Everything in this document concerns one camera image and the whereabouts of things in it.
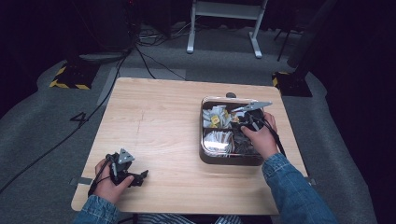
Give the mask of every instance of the person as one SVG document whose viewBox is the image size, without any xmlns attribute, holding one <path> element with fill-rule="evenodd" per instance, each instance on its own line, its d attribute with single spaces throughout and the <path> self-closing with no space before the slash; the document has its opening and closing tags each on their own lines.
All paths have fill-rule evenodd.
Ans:
<svg viewBox="0 0 396 224">
<path fill-rule="evenodd" d="M 274 116 L 264 112 L 264 118 L 277 132 Z M 303 175 L 290 164 L 283 154 L 278 152 L 274 137 L 267 128 L 264 127 L 253 132 L 247 127 L 242 127 L 241 131 L 251 140 L 254 148 L 264 158 L 262 172 L 266 183 L 271 188 L 282 223 L 337 223 L 328 205 L 307 183 Z M 97 174 L 104 162 L 105 160 L 102 160 L 96 165 L 95 172 Z M 74 223 L 117 223 L 119 210 L 115 203 L 132 183 L 133 178 L 125 179 L 115 186 L 109 178 L 106 178 L 109 176 L 109 172 L 110 168 L 106 166 L 102 172 L 103 176 L 99 178 L 100 183 L 78 213 Z M 139 218 L 138 223 L 144 223 L 145 220 L 147 223 L 193 223 L 178 215 L 152 216 L 157 217 L 147 215 L 142 220 Z M 220 217 L 216 223 L 239 224 L 242 222 L 237 216 L 227 216 Z"/>
</svg>

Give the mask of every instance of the metal container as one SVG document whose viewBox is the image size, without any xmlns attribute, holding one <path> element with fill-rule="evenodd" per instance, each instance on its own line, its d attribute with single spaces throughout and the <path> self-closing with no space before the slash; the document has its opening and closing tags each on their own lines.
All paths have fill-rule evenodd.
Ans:
<svg viewBox="0 0 396 224">
<path fill-rule="evenodd" d="M 208 96 L 203 99 L 200 115 L 201 147 L 199 150 L 202 161 L 209 164 L 262 165 L 262 156 L 253 148 L 250 140 L 242 134 L 240 124 L 237 120 L 233 120 L 233 118 L 236 119 L 236 115 L 231 112 L 233 109 L 246 106 L 251 102 L 257 101 L 215 96 Z M 219 111 L 224 114 L 224 117 L 216 116 Z M 229 120 L 227 114 L 231 116 L 231 126 L 224 127 Z"/>
</svg>

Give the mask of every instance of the denim sleeve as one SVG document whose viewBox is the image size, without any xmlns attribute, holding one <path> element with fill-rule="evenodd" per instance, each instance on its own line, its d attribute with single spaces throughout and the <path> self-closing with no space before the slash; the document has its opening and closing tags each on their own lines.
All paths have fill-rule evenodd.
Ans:
<svg viewBox="0 0 396 224">
<path fill-rule="evenodd" d="M 111 224 L 117 223 L 119 209 L 107 200 L 91 195 L 73 223 Z"/>
<path fill-rule="evenodd" d="M 266 160 L 262 172 L 283 223 L 337 223 L 327 204 L 282 154 Z"/>
</svg>

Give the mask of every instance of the light wood tabletop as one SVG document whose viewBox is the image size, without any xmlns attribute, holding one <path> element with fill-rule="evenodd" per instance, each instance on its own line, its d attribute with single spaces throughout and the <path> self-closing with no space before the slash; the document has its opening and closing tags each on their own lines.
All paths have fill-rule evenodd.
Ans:
<svg viewBox="0 0 396 224">
<path fill-rule="evenodd" d="M 142 187 L 124 191 L 123 212 L 178 214 L 278 214 L 260 166 L 214 165 L 199 156 L 200 110 L 206 96 L 272 101 L 265 111 L 276 118 L 289 161 L 307 172 L 275 87 L 121 77 L 117 80 L 82 177 L 106 154 L 125 148 L 135 156 L 130 173 L 149 170 Z M 79 184 L 72 208 L 79 211 L 90 186 Z"/>
</svg>

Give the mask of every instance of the gray floor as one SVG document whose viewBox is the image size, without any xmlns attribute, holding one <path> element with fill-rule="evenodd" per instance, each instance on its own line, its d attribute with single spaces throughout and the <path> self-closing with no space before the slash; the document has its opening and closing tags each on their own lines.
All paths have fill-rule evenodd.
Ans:
<svg viewBox="0 0 396 224">
<path fill-rule="evenodd" d="M 196 35 L 195 51 L 186 53 L 186 35 L 141 51 L 189 81 L 272 85 L 275 71 L 293 71 L 286 60 L 298 42 L 293 35 L 280 62 L 276 61 L 283 37 L 275 32 L 258 35 L 263 57 L 256 59 L 248 41 L 251 28 L 235 32 L 202 30 Z M 151 59 L 150 68 L 163 69 Z M 100 67 L 92 89 L 49 88 L 63 62 L 49 68 L 37 81 L 39 91 L 14 106 L 0 120 L 0 187 L 12 176 L 69 135 L 79 112 L 90 114 L 116 63 Z M 145 68 L 136 51 L 122 65 L 124 70 Z M 325 101 L 326 90 L 312 75 L 307 83 L 312 98 L 282 97 L 314 188 L 334 211 L 340 223 L 376 223 L 370 195 L 359 170 L 332 121 Z M 70 223 L 76 213 L 70 207 L 75 188 L 72 177 L 80 176 L 90 152 L 105 106 L 70 139 L 16 179 L 0 195 L 1 223 Z"/>
</svg>

